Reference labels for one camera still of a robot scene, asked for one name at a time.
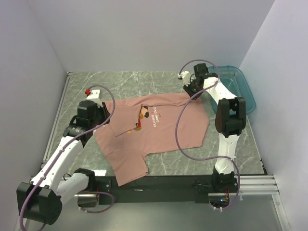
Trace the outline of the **teal plastic basin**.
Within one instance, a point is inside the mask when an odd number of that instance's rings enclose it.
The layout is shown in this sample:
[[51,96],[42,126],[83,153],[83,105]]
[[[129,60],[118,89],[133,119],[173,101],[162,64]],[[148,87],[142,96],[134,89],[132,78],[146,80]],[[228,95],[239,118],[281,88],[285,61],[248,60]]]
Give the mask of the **teal plastic basin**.
[[219,66],[221,83],[237,97],[243,97],[246,102],[246,115],[256,108],[256,102],[242,71],[235,66]]

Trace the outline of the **pink printed t shirt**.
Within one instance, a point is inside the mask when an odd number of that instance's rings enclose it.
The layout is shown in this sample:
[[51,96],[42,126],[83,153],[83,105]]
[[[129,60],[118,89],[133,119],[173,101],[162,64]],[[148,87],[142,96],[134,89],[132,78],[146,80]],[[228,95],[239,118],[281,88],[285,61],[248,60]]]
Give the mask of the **pink printed t shirt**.
[[149,154],[201,147],[209,118],[201,99],[186,93],[106,101],[114,114],[94,133],[120,186],[146,176]]

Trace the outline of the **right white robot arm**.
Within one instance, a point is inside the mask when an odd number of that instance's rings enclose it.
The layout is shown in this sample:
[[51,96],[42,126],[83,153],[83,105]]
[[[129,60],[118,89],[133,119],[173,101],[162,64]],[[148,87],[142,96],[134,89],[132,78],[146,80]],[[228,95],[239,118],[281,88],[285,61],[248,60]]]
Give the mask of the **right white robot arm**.
[[211,180],[213,190],[223,192],[237,186],[234,159],[238,139],[246,126],[245,99],[231,93],[221,82],[220,72],[210,73],[205,63],[195,65],[193,74],[181,69],[178,79],[183,81],[183,89],[192,99],[206,91],[217,104],[215,128],[219,147]]

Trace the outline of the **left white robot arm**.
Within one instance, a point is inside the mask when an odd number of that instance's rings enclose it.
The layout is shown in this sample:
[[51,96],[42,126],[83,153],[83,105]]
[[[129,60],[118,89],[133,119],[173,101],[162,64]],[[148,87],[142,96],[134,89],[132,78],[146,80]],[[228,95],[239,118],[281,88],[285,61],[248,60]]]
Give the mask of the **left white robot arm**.
[[98,198],[100,192],[94,171],[79,168],[69,179],[62,181],[62,177],[94,131],[109,123],[111,115],[101,100],[84,100],[79,103],[77,114],[64,129],[52,157],[29,183],[20,183],[16,190],[22,230],[25,229],[25,218],[44,225],[54,224],[63,206],[76,194],[93,194]]

